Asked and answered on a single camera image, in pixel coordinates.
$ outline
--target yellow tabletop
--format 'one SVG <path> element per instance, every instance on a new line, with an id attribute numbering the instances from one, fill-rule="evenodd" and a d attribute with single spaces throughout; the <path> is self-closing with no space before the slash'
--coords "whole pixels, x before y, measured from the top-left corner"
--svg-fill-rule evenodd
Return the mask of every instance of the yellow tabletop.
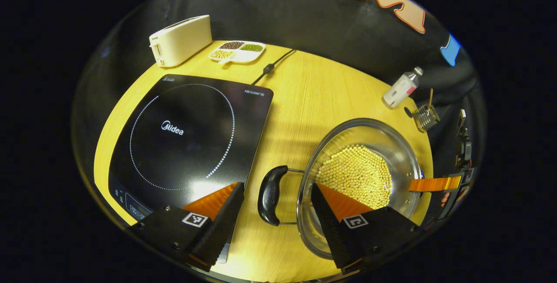
<path id="1" fill-rule="evenodd" d="M 221 65 L 210 60 L 208 54 L 223 42 L 214 41 L 177 67 L 153 65 L 124 94 L 110 115 L 97 146 L 97 186 L 107 180 L 110 156 L 127 118 L 163 75 L 194 75 L 251 84 L 267 64 L 290 50 L 267 45 L 252 63 Z M 275 227 L 259 217 L 257 197 L 263 177 L 278 165 L 305 169 L 318 143 L 336 125 L 352 118 L 374 118 L 404 136 L 425 176 L 431 178 L 433 161 L 427 134 L 419 132 L 414 120 L 404 112 L 404 107 L 413 112 L 416 104 L 407 98 L 394 110 L 388 109 L 381 100 L 390 88 L 388 84 L 352 67 L 303 51 L 286 57 L 257 85 L 273 90 L 274 97 L 245 186 L 245 199 L 235 225 L 228 261 L 217 263 L 211 273 L 259 282 L 298 282 L 338 275 L 340 270 L 332 260 L 317 257 L 305 247 L 295 225 Z M 301 178 L 300 174 L 288 172 L 281 180 L 281 196 L 276 208 L 281 222 L 296 221 Z M 99 186 L 99 189 L 104 194 L 104 188 Z M 107 201 L 113 202 L 106 192 Z M 422 196 L 412 216 L 414 223 L 421 223 L 428 204 L 429 198 Z"/>

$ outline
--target white bottle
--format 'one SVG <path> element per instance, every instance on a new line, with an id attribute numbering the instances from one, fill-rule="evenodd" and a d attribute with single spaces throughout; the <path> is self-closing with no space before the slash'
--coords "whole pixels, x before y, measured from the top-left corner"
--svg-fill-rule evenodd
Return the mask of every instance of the white bottle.
<path id="1" fill-rule="evenodd" d="M 418 88 L 418 77 L 422 76 L 423 71 L 420 67 L 414 67 L 414 71 L 404 74 L 394 83 L 386 94 L 383 95 L 383 101 L 389 108 L 396 108 L 402 100 L 406 99 L 414 89 Z"/>

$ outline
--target black pot handle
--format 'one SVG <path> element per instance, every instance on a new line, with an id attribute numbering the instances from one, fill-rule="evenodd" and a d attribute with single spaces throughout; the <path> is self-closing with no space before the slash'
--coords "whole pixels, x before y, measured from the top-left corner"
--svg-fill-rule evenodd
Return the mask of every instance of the black pot handle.
<path id="1" fill-rule="evenodd" d="M 288 172 L 288 166 L 281 165 L 271 169 L 263 178 L 259 188 L 259 199 L 257 200 L 257 211 L 263 221 L 278 226 L 279 219 L 275 213 L 280 196 L 280 179 Z"/>

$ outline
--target black glass cooktop surface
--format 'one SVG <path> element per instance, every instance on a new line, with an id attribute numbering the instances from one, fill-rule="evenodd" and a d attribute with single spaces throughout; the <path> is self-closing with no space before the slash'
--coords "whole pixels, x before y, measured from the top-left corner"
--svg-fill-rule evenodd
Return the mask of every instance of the black glass cooktop surface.
<path id="1" fill-rule="evenodd" d="M 219 79 L 161 78 L 126 122 L 109 190 L 136 220 L 246 182 L 267 118 L 270 89 Z"/>

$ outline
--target black background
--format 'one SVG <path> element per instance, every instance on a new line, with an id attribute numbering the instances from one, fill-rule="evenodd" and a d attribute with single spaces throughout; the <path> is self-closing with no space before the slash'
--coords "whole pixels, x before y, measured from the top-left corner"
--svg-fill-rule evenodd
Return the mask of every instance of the black background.
<path id="1" fill-rule="evenodd" d="M 5 0 L 8 168 L 3 249 L 15 281 L 191 281 L 111 223 L 82 184 L 70 144 L 73 91 L 88 55 L 145 0 Z M 482 175 L 458 212 L 418 247 L 360 281 L 543 281 L 554 208 L 550 0 L 414 0 L 457 37 L 489 110 Z M 527 96 L 536 96 L 528 101 Z M 537 151 L 543 153 L 533 158 Z"/>

